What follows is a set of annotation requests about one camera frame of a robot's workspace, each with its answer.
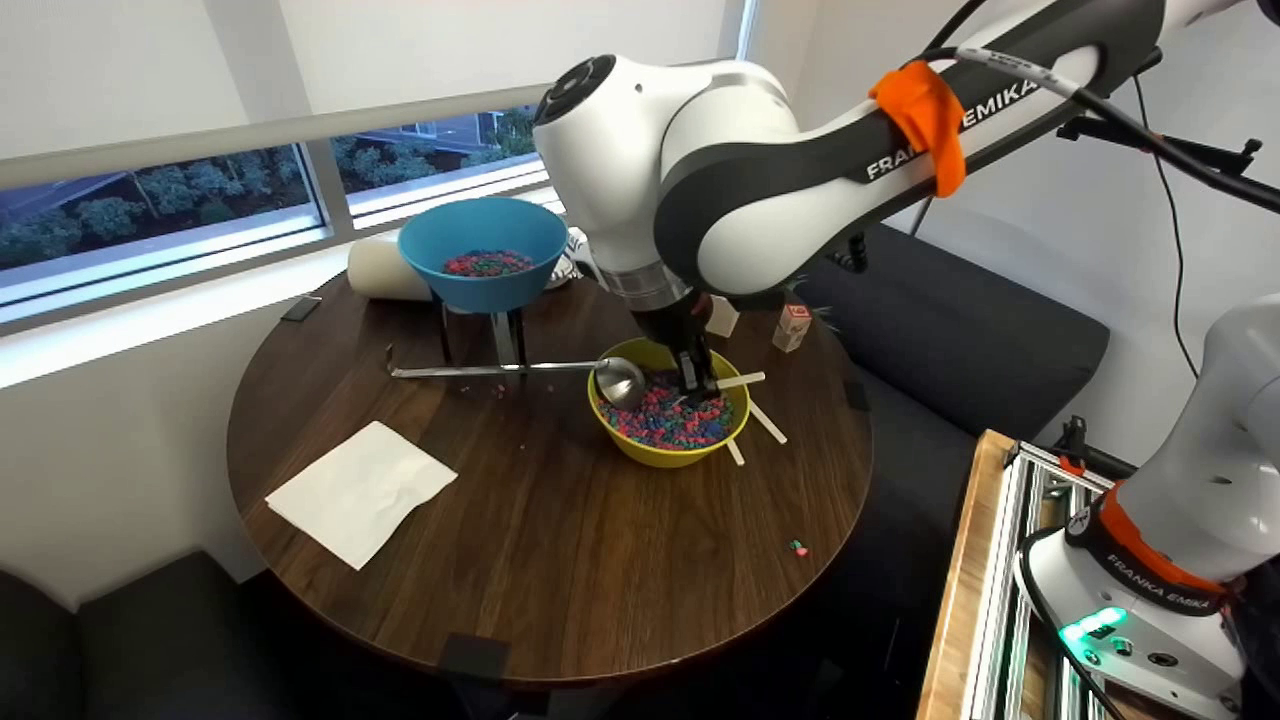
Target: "orange strap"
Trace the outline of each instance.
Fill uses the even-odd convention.
[[[964,106],[951,87],[924,60],[886,74],[868,94],[906,135],[916,152],[928,150],[938,178],[938,197],[964,182],[960,122]]]
[[[1120,507],[1119,502],[1116,502],[1116,489],[1119,488],[1120,484],[1117,483],[1116,487],[1107,491],[1108,496],[1102,501],[1102,512],[1098,514],[1098,520],[1101,520],[1102,527],[1107,529],[1107,534],[1124,546],[1125,550],[1132,552],[1139,562],[1147,566],[1148,570],[1160,575],[1160,578],[1167,583],[1185,585],[1188,588],[1196,588],[1208,593],[1226,592],[1226,588],[1222,585],[1212,580],[1206,580],[1199,575],[1192,575],[1187,570],[1174,565],[1167,557],[1143,542],[1142,533],[1138,532],[1138,525],[1133,524],[1133,520],[1129,519],[1129,514],[1124,511],[1124,507]]]

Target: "wooden table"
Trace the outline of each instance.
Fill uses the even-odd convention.
[[[1014,441],[987,430],[978,439],[969,473],[969,488],[960,511],[956,543],[951,553],[947,587],[933,634],[933,648],[920,691],[916,720],[965,720],[965,683],[973,671],[970,650],[978,625],[983,575],[996,528],[1001,473]],[[1030,720],[1048,717],[1044,707],[1050,667],[1059,651],[1033,628],[1023,683],[1023,711]],[[1106,693],[1129,720],[1180,720],[1174,710],[1107,684]]]
[[[712,338],[741,372],[768,373],[751,396],[786,446],[753,421],[737,441],[745,468],[718,452],[657,470],[611,443],[584,375],[538,375],[502,397],[498,379],[392,379],[390,342],[404,366],[442,364],[430,307],[366,301],[344,275],[317,295],[316,310],[282,322],[244,370],[227,433],[232,492],[266,565],[303,603],[411,665],[457,669],[445,643],[461,642],[452,647],[498,647],[493,676],[520,687],[669,666],[792,602],[861,510],[869,418],[820,323],[791,354],[769,342],[777,313],[744,314],[732,340]],[[531,361],[594,359],[639,334],[621,301],[585,281],[543,295],[525,323]],[[485,318],[454,316],[449,337],[461,364],[493,363]],[[264,498],[372,420],[458,478],[357,573]]]

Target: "metal ladle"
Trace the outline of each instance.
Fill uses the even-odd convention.
[[[392,363],[393,346],[387,346],[387,372],[393,378],[477,378],[488,375],[532,375],[595,370],[595,387],[618,410],[635,410],[644,400],[644,372],[625,357],[604,357],[588,363],[534,363],[530,365],[474,365],[467,368],[404,369]]]

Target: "chopstick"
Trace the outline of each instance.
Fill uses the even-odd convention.
[[[758,383],[763,379],[764,379],[764,373],[748,373],[745,375],[735,375],[732,378],[724,378],[723,380],[716,380],[716,388],[728,389],[731,387]]]
[[[760,406],[754,402],[751,404],[751,416],[759,420],[760,424],[764,425],[764,429],[769,430],[769,434],[773,436],[773,439],[778,441],[778,445],[787,443],[787,436],[782,434],[782,430],[773,424],[773,420],[764,414],[764,410],[760,410]]]
[[[733,438],[728,438],[728,454],[733,456],[733,462],[737,462],[739,468],[746,465],[746,459],[742,457],[742,451],[737,448],[737,443],[733,442]]]

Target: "white robot link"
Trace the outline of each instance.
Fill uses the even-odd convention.
[[[1097,96],[1170,33],[1236,1],[1037,1],[920,58],[960,100],[960,143],[975,172],[1082,102],[1142,133]],[[1277,19],[1276,0],[1260,4]],[[765,291],[936,190],[932,159],[874,101],[801,132],[778,81],[744,61],[588,59],[543,97],[534,142],[599,279],[668,346],[686,393],[714,392],[691,316],[699,291]],[[1274,188],[1222,187],[1216,173],[1164,156],[1280,210]],[[1156,456],[1075,519],[1075,532],[1037,538],[1023,556],[1038,609],[1060,621],[1078,661],[1198,717],[1231,717],[1239,706],[1244,664],[1220,612],[1222,584],[1280,553],[1277,378],[1272,296],[1210,331],[1203,375]]]

